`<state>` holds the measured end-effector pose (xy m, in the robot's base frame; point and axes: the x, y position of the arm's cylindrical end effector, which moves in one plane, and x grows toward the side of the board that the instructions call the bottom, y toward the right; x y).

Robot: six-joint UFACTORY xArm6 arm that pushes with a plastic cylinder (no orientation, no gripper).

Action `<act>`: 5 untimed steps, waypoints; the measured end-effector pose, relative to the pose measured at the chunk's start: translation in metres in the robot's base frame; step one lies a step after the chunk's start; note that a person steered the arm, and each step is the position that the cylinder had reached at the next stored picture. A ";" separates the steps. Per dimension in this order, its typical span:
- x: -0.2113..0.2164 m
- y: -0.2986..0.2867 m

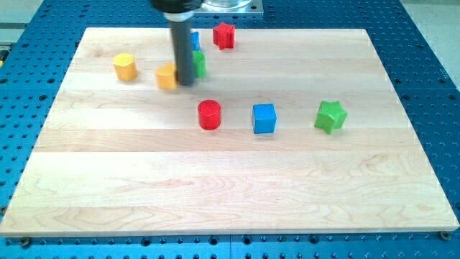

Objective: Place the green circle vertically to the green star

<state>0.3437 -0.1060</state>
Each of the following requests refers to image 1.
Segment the black robot end effector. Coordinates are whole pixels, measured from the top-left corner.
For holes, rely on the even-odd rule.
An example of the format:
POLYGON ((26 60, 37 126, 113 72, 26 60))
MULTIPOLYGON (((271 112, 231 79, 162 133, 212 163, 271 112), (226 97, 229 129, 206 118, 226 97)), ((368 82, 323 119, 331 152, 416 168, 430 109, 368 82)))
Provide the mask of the black robot end effector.
POLYGON ((201 8, 203 0, 150 0, 150 3, 167 20, 186 21, 201 8))

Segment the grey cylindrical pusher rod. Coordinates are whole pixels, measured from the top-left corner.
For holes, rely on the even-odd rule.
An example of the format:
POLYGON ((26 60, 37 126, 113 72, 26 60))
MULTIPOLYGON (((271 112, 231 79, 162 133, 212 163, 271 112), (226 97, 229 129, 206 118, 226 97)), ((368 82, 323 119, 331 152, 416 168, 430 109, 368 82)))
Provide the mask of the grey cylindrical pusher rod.
POLYGON ((190 20, 170 21, 170 31, 178 83, 181 86, 191 86, 195 83, 196 72, 193 59, 193 43, 190 35, 190 20))

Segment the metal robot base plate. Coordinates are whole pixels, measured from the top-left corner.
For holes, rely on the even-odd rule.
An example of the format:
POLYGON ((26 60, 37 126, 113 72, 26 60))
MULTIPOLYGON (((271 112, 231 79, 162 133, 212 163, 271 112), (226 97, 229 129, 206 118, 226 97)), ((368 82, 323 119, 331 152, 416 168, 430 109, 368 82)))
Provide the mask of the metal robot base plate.
POLYGON ((197 17, 263 14, 263 0, 204 0, 201 8, 195 11, 197 17))

